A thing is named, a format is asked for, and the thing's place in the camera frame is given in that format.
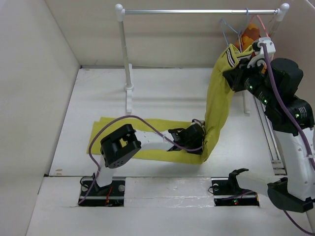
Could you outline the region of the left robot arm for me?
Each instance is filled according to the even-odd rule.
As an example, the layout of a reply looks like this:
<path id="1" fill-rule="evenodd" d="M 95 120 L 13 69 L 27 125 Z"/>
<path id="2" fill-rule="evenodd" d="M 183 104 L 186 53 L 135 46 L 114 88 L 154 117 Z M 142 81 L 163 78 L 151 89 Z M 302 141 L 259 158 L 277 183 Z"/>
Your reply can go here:
<path id="1" fill-rule="evenodd" d="M 132 158 L 183 162 L 184 156 L 197 157 L 202 153 L 205 131 L 202 125 L 193 122 L 187 128 L 175 128 L 156 133 L 140 131 L 125 124 L 100 141 L 100 172 L 93 182 L 98 196 L 106 195 L 112 185 L 114 169 Z"/>

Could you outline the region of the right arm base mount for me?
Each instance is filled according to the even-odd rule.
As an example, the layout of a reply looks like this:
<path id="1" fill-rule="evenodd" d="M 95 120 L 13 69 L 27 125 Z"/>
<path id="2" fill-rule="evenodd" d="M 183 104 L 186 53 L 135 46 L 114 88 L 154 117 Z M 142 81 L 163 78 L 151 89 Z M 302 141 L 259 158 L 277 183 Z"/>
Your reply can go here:
<path id="1" fill-rule="evenodd" d="M 248 189 L 232 189 L 227 177 L 212 177 L 208 192 L 216 207 L 260 206 L 258 194 Z"/>

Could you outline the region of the yellow-green trousers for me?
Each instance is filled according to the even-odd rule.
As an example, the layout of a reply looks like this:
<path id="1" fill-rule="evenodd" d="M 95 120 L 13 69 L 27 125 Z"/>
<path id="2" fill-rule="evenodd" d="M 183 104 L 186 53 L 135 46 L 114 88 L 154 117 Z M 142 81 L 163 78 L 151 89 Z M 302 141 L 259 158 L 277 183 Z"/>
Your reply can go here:
<path id="1" fill-rule="evenodd" d="M 203 142 L 202 154 L 190 154 L 185 150 L 140 150 L 135 154 L 134 158 L 193 165 L 204 163 L 209 158 L 219 140 L 220 132 L 228 118 L 232 97 L 234 95 L 234 91 L 230 88 L 223 73 L 235 69 L 242 59 L 249 59 L 253 53 L 254 50 L 252 46 L 240 52 L 236 46 L 229 44 L 217 59 L 212 70 L 207 91 L 206 112 L 204 116 L 206 137 Z M 90 138 L 96 139 L 96 141 L 94 143 L 89 142 L 87 153 L 99 155 L 100 140 L 122 125 L 128 123 L 136 130 L 149 132 L 153 131 L 154 128 L 161 132 L 167 129 L 187 128 L 189 125 L 188 122 L 185 121 L 154 118 L 140 121 L 139 119 L 128 117 L 121 120 L 102 117 L 100 121 L 96 121 L 93 124 Z"/>

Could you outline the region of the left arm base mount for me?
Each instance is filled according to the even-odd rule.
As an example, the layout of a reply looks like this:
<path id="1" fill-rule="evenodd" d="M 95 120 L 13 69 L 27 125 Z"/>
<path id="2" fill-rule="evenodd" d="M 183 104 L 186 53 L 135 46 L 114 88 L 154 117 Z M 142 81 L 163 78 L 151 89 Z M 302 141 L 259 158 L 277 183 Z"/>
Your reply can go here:
<path id="1" fill-rule="evenodd" d="M 108 186 L 98 188 L 95 184 L 87 194 L 92 185 L 92 177 L 80 179 L 80 195 L 78 206 L 81 207 L 123 207 L 125 199 L 125 178 L 115 178 Z"/>

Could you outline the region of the blue wire hanger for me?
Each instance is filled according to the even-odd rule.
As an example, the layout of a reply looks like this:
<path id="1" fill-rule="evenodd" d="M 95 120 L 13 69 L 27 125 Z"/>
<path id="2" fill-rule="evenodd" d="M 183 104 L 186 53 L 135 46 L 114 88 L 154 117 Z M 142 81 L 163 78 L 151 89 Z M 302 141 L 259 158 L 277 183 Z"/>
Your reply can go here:
<path id="1" fill-rule="evenodd" d="M 245 31 L 245 28 L 249 22 L 249 9 L 248 8 L 245 8 L 246 10 L 246 18 L 245 20 L 243 21 L 242 25 L 240 26 L 240 28 L 238 30 L 236 30 L 235 28 L 233 28 L 230 24 L 228 24 L 225 19 L 221 19 L 220 20 L 220 28 L 221 28 L 221 31 L 223 33 L 223 37 L 225 39 L 225 42 L 226 42 L 226 45 L 229 46 L 229 41 L 226 37 L 226 34 L 225 34 L 225 28 L 229 28 L 233 33 L 237 34 L 237 42 L 239 43 L 239 51 L 240 52 L 243 52 L 243 43 L 242 43 L 242 40 L 241 40 L 241 35 L 242 33 Z"/>

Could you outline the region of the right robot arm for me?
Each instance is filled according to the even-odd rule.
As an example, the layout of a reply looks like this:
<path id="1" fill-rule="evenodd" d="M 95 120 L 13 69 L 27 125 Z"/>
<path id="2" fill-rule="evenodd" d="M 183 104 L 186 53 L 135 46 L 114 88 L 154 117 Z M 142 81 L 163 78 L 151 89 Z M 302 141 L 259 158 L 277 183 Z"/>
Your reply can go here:
<path id="1" fill-rule="evenodd" d="M 273 178 L 241 168 L 229 174 L 225 186 L 231 194 L 246 190 L 263 194 L 280 210 L 311 210 L 315 201 L 315 170 L 311 164 L 315 121 L 309 103 L 295 95 L 303 71 L 296 62 L 277 58 L 265 73 L 262 66 L 247 68 L 241 64 L 223 72 L 223 77 L 233 90 L 247 90 L 265 106 L 287 173 L 286 177 Z"/>

